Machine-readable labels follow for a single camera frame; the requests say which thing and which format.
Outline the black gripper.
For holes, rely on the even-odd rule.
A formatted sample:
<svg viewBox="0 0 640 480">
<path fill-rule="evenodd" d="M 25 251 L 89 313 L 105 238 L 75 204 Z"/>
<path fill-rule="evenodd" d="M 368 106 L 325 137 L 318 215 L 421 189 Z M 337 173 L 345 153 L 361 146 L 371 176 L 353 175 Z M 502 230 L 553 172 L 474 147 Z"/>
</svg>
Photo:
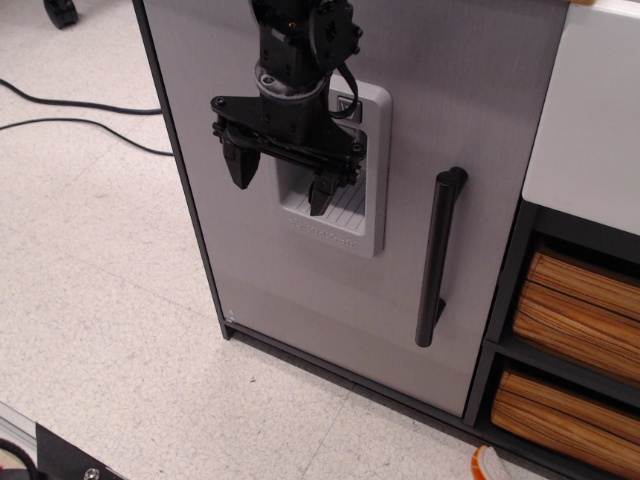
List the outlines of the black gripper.
<svg viewBox="0 0 640 480">
<path fill-rule="evenodd" d="M 315 173 L 310 187 L 310 215 L 321 216 L 339 183 L 358 180 L 365 146 L 342 130 L 329 110 L 330 80 L 325 78 L 306 96 L 278 97 L 259 86 L 257 97 L 216 96 L 213 133 L 240 189 L 251 183 L 266 154 Z"/>
</svg>

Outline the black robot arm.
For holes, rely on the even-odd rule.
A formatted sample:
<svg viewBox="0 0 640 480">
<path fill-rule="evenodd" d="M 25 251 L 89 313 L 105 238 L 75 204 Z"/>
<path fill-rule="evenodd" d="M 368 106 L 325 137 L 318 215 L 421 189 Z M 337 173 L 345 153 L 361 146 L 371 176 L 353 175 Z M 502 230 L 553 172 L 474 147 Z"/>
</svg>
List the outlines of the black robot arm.
<svg viewBox="0 0 640 480">
<path fill-rule="evenodd" d="M 359 52 L 362 29 L 348 1 L 254 1 L 259 27 L 256 97 L 217 96 L 213 133 L 233 182 L 246 189 L 262 155 L 314 173 L 311 215 L 325 213 L 336 192 L 356 183 L 365 146 L 337 120 L 355 112 L 329 106 L 331 76 L 340 73 L 353 93 L 358 86 L 346 65 Z"/>
</svg>

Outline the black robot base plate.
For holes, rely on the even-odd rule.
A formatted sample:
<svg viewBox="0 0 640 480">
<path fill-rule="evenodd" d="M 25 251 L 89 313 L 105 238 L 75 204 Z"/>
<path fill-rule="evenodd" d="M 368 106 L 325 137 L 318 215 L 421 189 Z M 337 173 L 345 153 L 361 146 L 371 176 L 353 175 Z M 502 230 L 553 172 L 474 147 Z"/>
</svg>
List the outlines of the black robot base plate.
<svg viewBox="0 0 640 480">
<path fill-rule="evenodd" d="M 39 423 L 36 424 L 36 442 L 41 479 L 82 480 L 89 469 L 96 469 L 99 479 L 123 479 L 118 472 Z"/>
</svg>

